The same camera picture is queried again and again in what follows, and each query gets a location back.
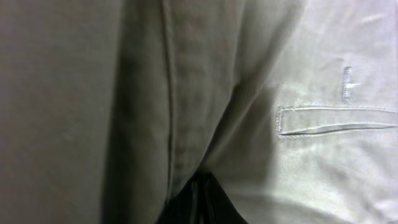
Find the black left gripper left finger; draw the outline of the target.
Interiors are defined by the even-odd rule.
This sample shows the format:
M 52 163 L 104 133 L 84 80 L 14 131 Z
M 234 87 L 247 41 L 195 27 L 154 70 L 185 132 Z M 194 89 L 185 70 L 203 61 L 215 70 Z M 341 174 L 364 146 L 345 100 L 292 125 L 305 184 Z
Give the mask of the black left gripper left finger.
M 200 190 L 195 174 L 178 195 L 166 203 L 156 224 L 200 224 Z

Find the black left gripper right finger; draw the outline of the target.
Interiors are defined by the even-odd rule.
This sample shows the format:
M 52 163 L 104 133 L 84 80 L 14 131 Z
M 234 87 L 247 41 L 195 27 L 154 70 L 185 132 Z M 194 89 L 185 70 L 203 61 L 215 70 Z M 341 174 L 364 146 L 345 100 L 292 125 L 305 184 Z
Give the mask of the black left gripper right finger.
M 202 176 L 204 194 L 204 223 L 248 224 L 238 213 L 220 183 L 212 173 Z

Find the beige khaki shorts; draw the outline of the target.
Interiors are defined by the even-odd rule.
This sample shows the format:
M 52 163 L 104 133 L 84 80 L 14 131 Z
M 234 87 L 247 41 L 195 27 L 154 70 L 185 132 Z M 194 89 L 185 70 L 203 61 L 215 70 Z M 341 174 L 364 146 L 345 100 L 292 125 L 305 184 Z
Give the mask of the beige khaki shorts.
M 397 222 L 396 1 L 1 2 L 1 222 Z

